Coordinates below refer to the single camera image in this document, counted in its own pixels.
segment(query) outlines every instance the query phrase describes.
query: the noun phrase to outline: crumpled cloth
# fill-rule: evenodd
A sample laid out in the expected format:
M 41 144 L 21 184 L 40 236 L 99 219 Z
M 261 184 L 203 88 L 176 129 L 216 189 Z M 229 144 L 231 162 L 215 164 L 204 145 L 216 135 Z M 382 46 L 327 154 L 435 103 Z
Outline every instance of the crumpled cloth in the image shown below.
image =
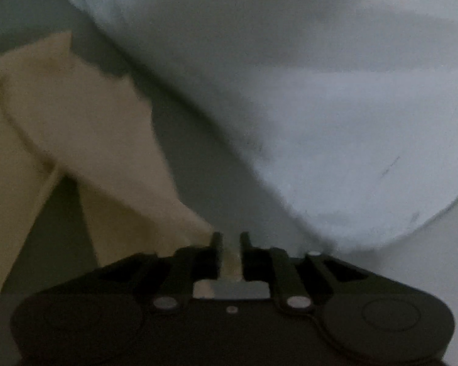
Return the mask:
M 0 56 L 0 291 L 66 174 L 78 182 L 100 266 L 207 246 L 213 233 L 178 198 L 149 102 L 129 77 L 103 74 L 70 45 L 71 33 L 53 34 Z M 237 265 L 223 271 L 237 277 Z

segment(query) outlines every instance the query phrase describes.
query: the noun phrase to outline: white fabric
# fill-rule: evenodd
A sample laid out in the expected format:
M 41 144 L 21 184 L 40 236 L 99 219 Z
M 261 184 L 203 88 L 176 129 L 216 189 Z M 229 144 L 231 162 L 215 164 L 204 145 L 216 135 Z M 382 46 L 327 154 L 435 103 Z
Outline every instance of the white fabric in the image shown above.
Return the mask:
M 338 250 L 457 199 L 458 0 L 70 1 Z

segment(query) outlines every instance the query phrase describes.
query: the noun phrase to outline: silver rivet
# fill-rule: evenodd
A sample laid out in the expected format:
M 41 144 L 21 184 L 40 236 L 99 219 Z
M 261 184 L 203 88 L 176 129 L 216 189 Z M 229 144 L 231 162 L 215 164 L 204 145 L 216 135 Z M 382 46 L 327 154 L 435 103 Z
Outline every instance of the silver rivet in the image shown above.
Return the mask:
M 157 297 L 153 300 L 153 305 L 160 310 L 169 311 L 178 307 L 178 302 L 173 297 Z
M 312 305 L 312 301 L 305 296 L 292 296 L 287 299 L 287 305 L 295 309 L 309 308 Z
M 239 308 L 236 307 L 235 305 L 230 305 L 229 307 L 226 308 L 226 312 L 228 314 L 234 315 L 239 312 Z

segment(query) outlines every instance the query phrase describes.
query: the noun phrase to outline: folded fabric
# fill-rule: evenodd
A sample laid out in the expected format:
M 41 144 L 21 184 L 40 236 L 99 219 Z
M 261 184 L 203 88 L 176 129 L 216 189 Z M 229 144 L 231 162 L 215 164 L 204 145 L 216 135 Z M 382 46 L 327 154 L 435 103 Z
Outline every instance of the folded fabric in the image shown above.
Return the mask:
M 70 44 L 71 33 L 54 34 L 0 56 L 0 290 L 65 174 L 78 181 L 101 266 L 206 246 L 213 232 L 178 199 L 149 102 L 130 78 L 103 74 Z M 226 275 L 239 277 L 237 257 L 225 255 Z
M 69 1 L 327 252 L 387 247 L 458 199 L 458 0 Z

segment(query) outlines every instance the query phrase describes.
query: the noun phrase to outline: beige cloth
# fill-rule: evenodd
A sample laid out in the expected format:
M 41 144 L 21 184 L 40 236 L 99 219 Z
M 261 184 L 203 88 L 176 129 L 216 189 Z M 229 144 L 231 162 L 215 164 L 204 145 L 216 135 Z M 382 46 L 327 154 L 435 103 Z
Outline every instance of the beige cloth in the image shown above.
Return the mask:
M 70 44 L 71 33 L 54 34 L 0 56 L 0 290 L 64 174 L 78 180 L 100 265 L 205 246 L 213 232 L 178 199 L 148 101 Z M 239 277 L 226 254 L 226 274 Z

